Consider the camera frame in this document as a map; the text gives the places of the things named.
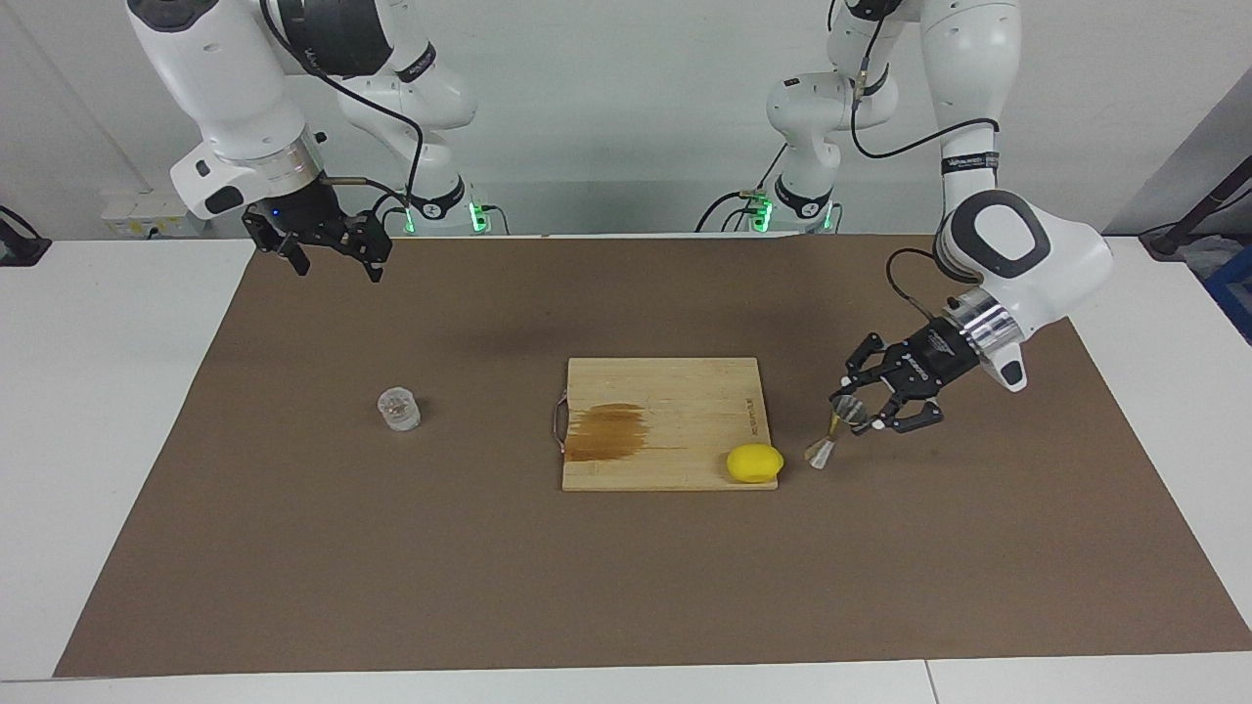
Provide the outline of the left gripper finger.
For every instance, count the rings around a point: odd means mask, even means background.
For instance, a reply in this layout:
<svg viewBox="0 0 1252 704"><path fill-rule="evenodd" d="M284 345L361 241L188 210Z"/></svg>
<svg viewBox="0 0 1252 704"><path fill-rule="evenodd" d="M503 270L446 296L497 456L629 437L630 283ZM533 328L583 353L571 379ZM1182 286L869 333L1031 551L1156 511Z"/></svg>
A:
<svg viewBox="0 0 1252 704"><path fill-rule="evenodd" d="M888 349L881 334L871 332L865 334L858 348L845 361L845 375L839 382L839 387L828 401L833 407L840 405L845 397L854 397L860 390L875 385L885 385L881 380L881 365L871 365L871 358L884 360Z"/></svg>
<svg viewBox="0 0 1252 704"><path fill-rule="evenodd" d="M944 412L934 398L920 400L921 406L916 413L901 416L901 411L908 405L911 405L913 401L914 398L891 395L885 405L881 406L881 410L873 416L871 428L891 428L895 433L905 435L916 431L916 428L926 428L934 426L934 423L940 423L945 418Z"/></svg>

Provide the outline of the yellow lemon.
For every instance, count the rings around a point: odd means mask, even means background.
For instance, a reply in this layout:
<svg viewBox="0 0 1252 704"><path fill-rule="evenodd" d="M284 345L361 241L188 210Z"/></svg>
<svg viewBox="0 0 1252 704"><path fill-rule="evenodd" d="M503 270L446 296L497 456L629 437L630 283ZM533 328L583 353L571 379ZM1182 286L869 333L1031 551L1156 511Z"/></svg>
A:
<svg viewBox="0 0 1252 704"><path fill-rule="evenodd" d="M777 482L785 458L769 443L745 443L729 451L725 465L727 475L737 484L766 485Z"/></svg>

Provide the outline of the black clamp mount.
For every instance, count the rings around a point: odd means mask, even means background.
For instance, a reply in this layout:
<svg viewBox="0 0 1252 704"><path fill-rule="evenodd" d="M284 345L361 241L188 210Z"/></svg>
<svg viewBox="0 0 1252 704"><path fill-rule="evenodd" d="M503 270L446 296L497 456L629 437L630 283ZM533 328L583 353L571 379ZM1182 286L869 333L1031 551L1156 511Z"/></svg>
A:
<svg viewBox="0 0 1252 704"><path fill-rule="evenodd" d="M34 267L51 244L23 215L0 204L0 268Z"/></svg>

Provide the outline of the brown table mat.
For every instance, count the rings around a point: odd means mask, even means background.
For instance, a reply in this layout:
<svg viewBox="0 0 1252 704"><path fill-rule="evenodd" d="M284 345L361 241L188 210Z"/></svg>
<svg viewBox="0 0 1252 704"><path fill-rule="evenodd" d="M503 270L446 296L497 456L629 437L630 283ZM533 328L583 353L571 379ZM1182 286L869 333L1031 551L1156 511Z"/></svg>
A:
<svg viewBox="0 0 1252 704"><path fill-rule="evenodd" d="M909 238L467 238L247 263L58 676L1252 649L1070 324L1028 386L804 448L845 358L916 312ZM573 357L754 357L780 486L563 492ZM392 387L419 427L388 428Z"/></svg>

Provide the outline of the bamboo cutting board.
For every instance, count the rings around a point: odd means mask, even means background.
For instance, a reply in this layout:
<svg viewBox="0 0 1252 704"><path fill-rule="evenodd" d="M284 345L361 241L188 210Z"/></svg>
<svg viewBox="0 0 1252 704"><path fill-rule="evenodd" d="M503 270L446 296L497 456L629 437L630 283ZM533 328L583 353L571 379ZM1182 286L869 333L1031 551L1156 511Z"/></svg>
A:
<svg viewBox="0 0 1252 704"><path fill-rule="evenodd" d="M771 445L759 362L732 358L573 357L555 420L563 492L772 491L726 460Z"/></svg>

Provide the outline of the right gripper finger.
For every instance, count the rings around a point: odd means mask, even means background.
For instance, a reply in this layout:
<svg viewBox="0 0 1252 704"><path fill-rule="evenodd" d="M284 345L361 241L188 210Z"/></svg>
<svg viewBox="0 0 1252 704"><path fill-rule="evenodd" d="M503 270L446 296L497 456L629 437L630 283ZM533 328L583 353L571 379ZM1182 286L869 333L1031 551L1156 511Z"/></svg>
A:
<svg viewBox="0 0 1252 704"><path fill-rule="evenodd" d="M359 212L344 215L338 224L338 252L358 261L372 284L379 284L392 252L391 237L381 219L372 212Z"/></svg>
<svg viewBox="0 0 1252 704"><path fill-rule="evenodd" d="M295 276L308 276L310 262L300 248L297 236L282 236L282 233L260 213L245 209L242 215L247 234L250 236L255 249L263 253L273 253L290 263Z"/></svg>

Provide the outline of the white wall power strip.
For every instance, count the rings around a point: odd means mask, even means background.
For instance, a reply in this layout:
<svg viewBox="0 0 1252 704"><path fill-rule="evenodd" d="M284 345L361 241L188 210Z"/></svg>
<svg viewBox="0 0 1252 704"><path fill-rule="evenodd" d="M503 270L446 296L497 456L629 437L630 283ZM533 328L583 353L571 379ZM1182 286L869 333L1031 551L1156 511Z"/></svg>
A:
<svg viewBox="0 0 1252 704"><path fill-rule="evenodd" d="M111 236L123 238L195 238L202 234L200 222L177 195L145 193L144 195L111 195L100 220Z"/></svg>

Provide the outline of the small clear glass cup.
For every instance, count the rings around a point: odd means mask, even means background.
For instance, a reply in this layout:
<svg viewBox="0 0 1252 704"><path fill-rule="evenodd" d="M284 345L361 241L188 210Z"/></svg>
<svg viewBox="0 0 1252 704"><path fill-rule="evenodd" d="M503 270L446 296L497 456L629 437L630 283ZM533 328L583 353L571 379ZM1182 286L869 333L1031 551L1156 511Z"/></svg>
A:
<svg viewBox="0 0 1252 704"><path fill-rule="evenodd" d="M377 401L381 418L394 432L408 432L419 427L421 410L413 392L404 387L392 387L381 393Z"/></svg>

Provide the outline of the blue box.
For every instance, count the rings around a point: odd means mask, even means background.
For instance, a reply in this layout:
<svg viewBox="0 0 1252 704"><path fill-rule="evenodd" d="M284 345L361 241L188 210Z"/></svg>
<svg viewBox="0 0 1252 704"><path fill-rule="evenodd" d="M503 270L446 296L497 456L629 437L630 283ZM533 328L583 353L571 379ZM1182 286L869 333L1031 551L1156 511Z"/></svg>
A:
<svg viewBox="0 0 1252 704"><path fill-rule="evenodd" d="M1252 346L1252 244L1203 278L1202 286Z"/></svg>

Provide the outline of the steel jigger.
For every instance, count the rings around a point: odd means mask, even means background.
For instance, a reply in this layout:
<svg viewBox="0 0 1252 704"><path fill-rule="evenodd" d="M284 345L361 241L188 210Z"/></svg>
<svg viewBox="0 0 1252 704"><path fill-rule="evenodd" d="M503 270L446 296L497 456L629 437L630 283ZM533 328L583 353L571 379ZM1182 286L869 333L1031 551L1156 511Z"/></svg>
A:
<svg viewBox="0 0 1252 704"><path fill-rule="evenodd" d="M863 401L854 395L836 393L828 400L828 431L804 452L805 463L813 468L826 468L845 428L858 428L868 422L869 415Z"/></svg>

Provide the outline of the black stand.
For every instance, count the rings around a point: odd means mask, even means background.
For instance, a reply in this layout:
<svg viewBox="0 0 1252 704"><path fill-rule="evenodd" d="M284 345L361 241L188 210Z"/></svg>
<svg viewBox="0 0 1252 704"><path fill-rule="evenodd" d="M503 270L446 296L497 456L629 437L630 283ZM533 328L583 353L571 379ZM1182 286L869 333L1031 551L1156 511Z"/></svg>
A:
<svg viewBox="0 0 1252 704"><path fill-rule="evenodd" d="M1202 200L1178 220L1156 225L1136 236L1146 254L1158 262L1182 262L1184 246L1194 242L1197 230L1212 215L1238 205L1252 195L1252 154L1222 179Z"/></svg>

